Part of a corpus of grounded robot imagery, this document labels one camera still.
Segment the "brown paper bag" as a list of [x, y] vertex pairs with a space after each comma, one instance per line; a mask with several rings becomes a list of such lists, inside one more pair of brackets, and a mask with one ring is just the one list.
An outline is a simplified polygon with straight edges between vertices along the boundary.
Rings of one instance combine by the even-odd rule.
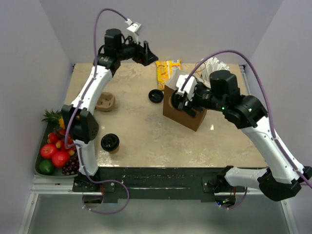
[[188, 75], [186, 72], [176, 70], [173, 76], [165, 83], [164, 86], [164, 99], [163, 99], [163, 115], [169, 119], [193, 130], [197, 131], [206, 117], [207, 111], [202, 110], [201, 112], [195, 111], [196, 116], [192, 118], [185, 112], [180, 112], [173, 107], [171, 103], [171, 97], [176, 90], [176, 82], [179, 75]]

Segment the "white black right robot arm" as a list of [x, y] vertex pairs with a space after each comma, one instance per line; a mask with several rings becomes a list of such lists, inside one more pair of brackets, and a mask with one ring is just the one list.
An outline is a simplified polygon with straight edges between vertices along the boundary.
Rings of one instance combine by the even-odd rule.
[[211, 182], [214, 192], [241, 186], [258, 189], [273, 201], [296, 196], [300, 184], [311, 178], [312, 168], [303, 166], [278, 141], [276, 131], [270, 129], [268, 111], [258, 98], [240, 93], [235, 74], [219, 70], [212, 72], [209, 80], [211, 86], [207, 87], [194, 76], [178, 75], [172, 105], [192, 118], [204, 109], [221, 112], [251, 140], [267, 163], [265, 169], [225, 167]]

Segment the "black plastic cup lid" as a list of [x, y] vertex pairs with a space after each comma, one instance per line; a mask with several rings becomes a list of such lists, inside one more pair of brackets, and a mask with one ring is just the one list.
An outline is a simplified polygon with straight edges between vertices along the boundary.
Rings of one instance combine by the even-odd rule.
[[106, 134], [100, 141], [101, 147], [107, 152], [112, 152], [119, 147], [120, 141], [116, 134]]

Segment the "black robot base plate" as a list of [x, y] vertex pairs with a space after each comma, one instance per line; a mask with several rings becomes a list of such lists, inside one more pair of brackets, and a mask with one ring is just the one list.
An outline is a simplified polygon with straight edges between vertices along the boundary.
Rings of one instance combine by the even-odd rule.
[[214, 202], [215, 194], [233, 190], [221, 181], [222, 172], [209, 167], [100, 167], [91, 179], [79, 173], [73, 191], [104, 195], [106, 203], [126, 198]]

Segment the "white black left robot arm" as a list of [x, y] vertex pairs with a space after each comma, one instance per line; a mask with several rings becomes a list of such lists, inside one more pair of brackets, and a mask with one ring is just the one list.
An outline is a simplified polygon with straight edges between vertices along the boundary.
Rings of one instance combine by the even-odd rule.
[[88, 175], [83, 184], [89, 191], [96, 191], [101, 186], [101, 179], [95, 176], [98, 163], [94, 140], [98, 135], [99, 124], [94, 117], [94, 110], [104, 87], [123, 60], [132, 59], [143, 66], [158, 60], [150, 51], [147, 41], [139, 42], [136, 23], [126, 31], [127, 38], [123, 37], [119, 29], [106, 31], [104, 44], [95, 50], [93, 67], [82, 90], [71, 104], [63, 105], [61, 109], [66, 133], [70, 134], [78, 150], [79, 172]]

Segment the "brown paper cup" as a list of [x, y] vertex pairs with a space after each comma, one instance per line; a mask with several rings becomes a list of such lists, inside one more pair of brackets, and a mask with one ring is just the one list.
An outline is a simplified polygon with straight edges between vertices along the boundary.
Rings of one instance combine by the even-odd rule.
[[115, 149], [109, 151], [110, 154], [116, 154], [119, 151], [119, 146], [117, 146]]

